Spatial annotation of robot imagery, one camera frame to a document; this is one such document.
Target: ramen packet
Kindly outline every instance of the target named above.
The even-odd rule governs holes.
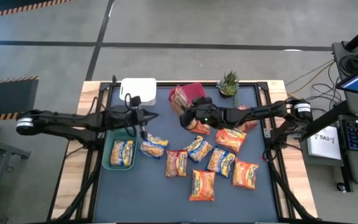
[[[215,135],[215,141],[222,146],[228,147],[235,153],[238,153],[241,149],[241,145],[244,142],[247,134],[238,129],[221,129],[217,131]]]
[[[193,184],[191,187],[191,201],[213,201],[215,173],[210,171],[193,170]]]
[[[207,169],[213,172],[217,172],[224,177],[229,177],[230,167],[235,158],[236,155],[233,153],[215,147],[209,160]]]
[[[233,173],[233,186],[255,189],[258,164],[243,162],[236,158]]]
[[[168,147],[168,140],[147,133],[147,138],[140,145],[140,151],[154,159],[160,159]]]
[[[196,83],[186,85],[186,86],[177,86],[175,87],[169,96],[169,102],[173,109],[173,111],[177,115],[182,115],[184,113],[184,110],[191,107],[191,100],[186,95],[185,90],[188,90],[189,92],[193,92],[191,90],[191,86],[193,85],[194,88],[198,90],[198,88],[201,88],[199,93],[196,93],[196,95],[199,96],[205,96],[204,90],[202,89],[202,86],[195,85]],[[207,124],[201,124],[200,121],[197,121],[196,119],[193,119],[190,124],[186,127],[189,131],[200,133],[200,134],[209,134],[211,127]]]
[[[134,142],[130,141],[114,141],[112,144],[110,164],[115,166],[129,167],[132,162],[132,154],[134,151]]]
[[[210,145],[202,136],[197,136],[189,146],[185,148],[189,153],[189,157],[194,162],[202,161],[213,146]]]
[[[240,105],[238,107],[238,109],[245,110],[247,108],[244,105]],[[256,126],[258,126],[258,121],[256,121],[256,120],[255,121],[247,121],[244,124],[238,126],[237,129],[242,131],[242,132],[244,132],[244,133],[246,133],[246,132],[248,132],[249,130],[251,130],[252,128],[254,128]]]
[[[186,150],[167,150],[167,166],[165,168],[166,177],[187,177],[186,165]]]

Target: white box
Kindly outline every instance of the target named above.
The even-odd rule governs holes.
[[[155,104],[157,81],[155,78],[124,78],[121,81],[119,98],[124,101],[127,93],[131,94],[131,97],[140,96],[140,105],[152,106]]]

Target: wooden table frame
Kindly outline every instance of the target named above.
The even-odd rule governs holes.
[[[203,82],[203,83],[216,83],[216,81],[205,81],[205,80],[192,80],[192,81],[161,81],[159,83],[183,83],[183,82]],[[263,88],[266,88],[264,91],[263,88],[259,88],[260,98],[262,99],[262,105],[266,105],[271,102],[275,102],[278,100],[285,100],[287,98],[287,93],[285,91],[285,85],[282,80],[257,80],[257,81],[247,81],[242,80],[241,83],[260,83],[260,86],[265,86]],[[83,89],[81,91],[81,98],[80,102],[78,104],[77,114],[86,114],[90,110],[90,105],[92,103],[92,100],[94,97],[99,95],[99,89],[101,88],[102,83],[107,82],[84,82]],[[103,97],[103,104],[106,105],[108,95],[106,94],[107,91],[104,92]],[[280,126],[283,122],[283,118],[275,118],[274,119],[275,124],[277,126]],[[266,126],[272,127],[272,123],[270,122],[270,119],[265,120]],[[289,144],[299,146],[298,141],[289,139]],[[67,147],[67,154],[74,151],[75,149],[78,149],[81,147],[81,145],[77,141],[70,141]],[[94,151],[92,152],[92,161],[90,165],[90,172],[94,169],[95,159],[98,152]],[[282,151],[279,151],[279,156],[282,156],[283,163],[281,163],[282,166],[280,166],[280,163],[278,162],[278,159],[275,159],[275,165],[278,171],[282,171],[283,169],[285,172],[281,172],[282,174],[286,174],[286,177],[284,176],[283,179],[288,181],[288,185],[293,192],[293,194],[296,196],[296,198],[299,200],[299,202],[302,204],[302,206],[305,207],[305,209],[313,215],[314,217],[317,217],[316,208],[314,205],[313,196],[310,189],[310,184],[308,181],[308,176],[306,173],[305,164],[303,162],[302,153],[293,148],[286,148]],[[57,184],[55,196],[52,200],[50,213],[48,216],[48,219],[51,218],[57,218],[59,217],[71,204],[72,200],[75,198],[77,193],[80,190],[81,187],[81,181],[83,180],[83,177],[86,177],[86,175],[89,175],[87,173],[84,174],[84,166],[85,166],[85,160],[87,158],[87,155],[89,156],[89,153],[86,150],[80,150],[76,152],[75,154],[72,154],[70,157],[65,159],[63,161],[62,165],[62,172]],[[90,195],[92,189],[89,189],[84,202],[84,207],[82,209],[81,214],[76,214],[76,217],[80,217],[82,215],[88,214],[88,209],[90,205]],[[299,214],[293,213],[293,209],[291,209],[291,206],[288,205],[288,200],[286,199],[282,189],[277,185],[278,195],[280,199],[281,204],[281,213],[282,217],[297,217],[299,218]]]

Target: potted plant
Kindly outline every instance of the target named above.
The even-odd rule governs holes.
[[[218,81],[216,85],[219,88],[219,94],[223,98],[234,96],[234,104],[238,100],[239,93],[239,76],[237,72],[230,71],[227,75],[224,74],[223,80]]]

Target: white device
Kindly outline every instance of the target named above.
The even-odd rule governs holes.
[[[341,160],[337,129],[326,127],[308,138],[309,155]]]
[[[140,96],[142,106],[152,106],[155,104],[157,94],[157,81],[155,78],[124,78],[121,81],[119,98],[124,101],[127,93],[131,97]]]

